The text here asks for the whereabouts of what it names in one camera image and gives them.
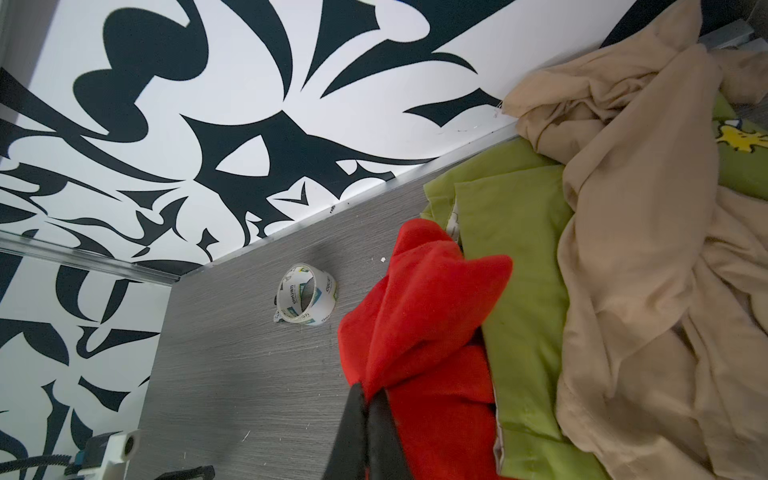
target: beige cloth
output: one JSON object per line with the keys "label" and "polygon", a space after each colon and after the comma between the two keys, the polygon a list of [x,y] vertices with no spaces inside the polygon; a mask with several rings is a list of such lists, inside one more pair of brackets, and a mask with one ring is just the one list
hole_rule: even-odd
{"label": "beige cloth", "polygon": [[557,418],[617,480],[768,478],[768,204],[717,186],[710,126],[721,84],[765,93],[768,55],[715,59],[700,23],[678,0],[504,102],[566,164]]}

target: black and white wallpaper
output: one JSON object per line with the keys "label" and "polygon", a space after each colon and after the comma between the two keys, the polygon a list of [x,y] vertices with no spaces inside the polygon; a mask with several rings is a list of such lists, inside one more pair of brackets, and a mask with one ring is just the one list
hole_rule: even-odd
{"label": "black and white wallpaper", "polygon": [[632,3],[61,0],[0,70],[0,230],[186,273],[510,124]]}
{"label": "black and white wallpaper", "polygon": [[169,295],[169,286],[0,253],[0,462],[74,455],[92,435],[136,429]]}

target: green cloth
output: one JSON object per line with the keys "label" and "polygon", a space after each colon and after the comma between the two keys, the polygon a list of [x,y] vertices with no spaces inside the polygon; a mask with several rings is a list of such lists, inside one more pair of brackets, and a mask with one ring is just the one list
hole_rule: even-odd
{"label": "green cloth", "polygon": [[503,253],[515,262],[483,324],[504,455],[500,474],[606,480],[602,466],[563,437],[554,417],[568,291],[556,258],[573,212],[563,167],[520,138],[493,147],[425,185],[422,214],[445,228],[453,203],[465,257]]}
{"label": "green cloth", "polygon": [[721,94],[712,131],[720,151],[720,185],[768,200],[768,131],[739,119]]}

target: packing tape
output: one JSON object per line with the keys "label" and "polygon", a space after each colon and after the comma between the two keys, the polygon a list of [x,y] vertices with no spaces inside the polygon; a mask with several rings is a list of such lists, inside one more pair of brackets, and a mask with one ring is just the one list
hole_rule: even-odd
{"label": "packing tape", "polygon": [[[306,310],[301,308],[304,290],[314,279],[314,292]],[[303,325],[320,325],[331,316],[336,299],[339,297],[336,281],[327,272],[305,263],[298,263],[288,270],[280,281],[275,304],[277,312],[274,320],[285,320]]]}

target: fabric pile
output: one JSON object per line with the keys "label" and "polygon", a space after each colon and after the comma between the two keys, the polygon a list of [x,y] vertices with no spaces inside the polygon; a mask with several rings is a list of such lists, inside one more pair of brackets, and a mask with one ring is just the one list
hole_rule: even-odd
{"label": "fabric pile", "polygon": [[[768,478],[768,133],[729,105],[765,96],[768,53],[707,52],[700,24],[678,0],[529,75],[503,107],[522,138],[425,185],[339,328],[408,475]],[[405,478],[366,455],[359,478]]]}

